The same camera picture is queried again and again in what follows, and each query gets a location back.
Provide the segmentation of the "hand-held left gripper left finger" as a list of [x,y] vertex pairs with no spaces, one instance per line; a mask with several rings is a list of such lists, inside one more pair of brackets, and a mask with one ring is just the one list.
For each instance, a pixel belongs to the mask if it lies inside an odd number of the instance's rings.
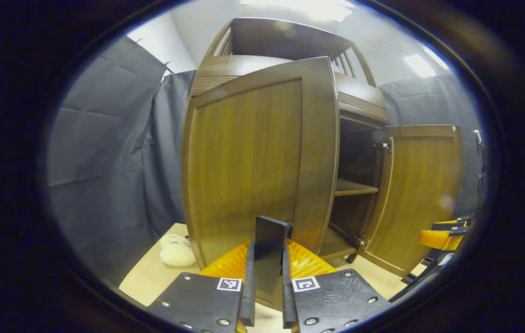
[[247,241],[200,273],[180,273],[147,312],[187,332],[245,333],[256,313],[254,247]]

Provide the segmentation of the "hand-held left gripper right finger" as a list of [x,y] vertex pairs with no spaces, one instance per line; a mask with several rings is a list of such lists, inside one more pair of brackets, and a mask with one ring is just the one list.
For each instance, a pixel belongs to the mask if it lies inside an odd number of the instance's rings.
[[349,333],[391,307],[356,270],[338,271],[302,245],[283,251],[283,321],[293,333]]

